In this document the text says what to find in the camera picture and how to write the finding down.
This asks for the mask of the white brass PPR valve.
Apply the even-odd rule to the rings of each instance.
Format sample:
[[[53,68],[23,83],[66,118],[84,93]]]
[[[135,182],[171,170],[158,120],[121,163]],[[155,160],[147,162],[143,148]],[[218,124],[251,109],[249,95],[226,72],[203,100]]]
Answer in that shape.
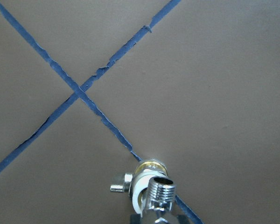
[[[128,193],[133,209],[141,214],[145,206],[145,193],[149,181],[153,177],[168,177],[166,165],[155,158],[142,160],[132,173],[122,173],[114,176],[110,191],[115,193]]]

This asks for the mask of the chrome tee pipe fitting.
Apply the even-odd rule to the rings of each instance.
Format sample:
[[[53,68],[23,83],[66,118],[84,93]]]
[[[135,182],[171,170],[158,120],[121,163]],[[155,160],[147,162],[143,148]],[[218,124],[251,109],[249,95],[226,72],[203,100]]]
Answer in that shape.
[[[172,213],[175,198],[175,184],[165,177],[153,177],[147,188],[145,207],[142,212],[142,224],[177,224],[178,219]]]

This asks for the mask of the brown paper table cover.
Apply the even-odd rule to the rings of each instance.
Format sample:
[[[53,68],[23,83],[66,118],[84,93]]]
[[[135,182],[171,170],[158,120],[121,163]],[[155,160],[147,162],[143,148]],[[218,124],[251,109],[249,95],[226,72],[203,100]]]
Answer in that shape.
[[[3,0],[206,224],[280,224],[280,0]],[[82,100],[0,173],[0,224],[127,224],[137,165]]]

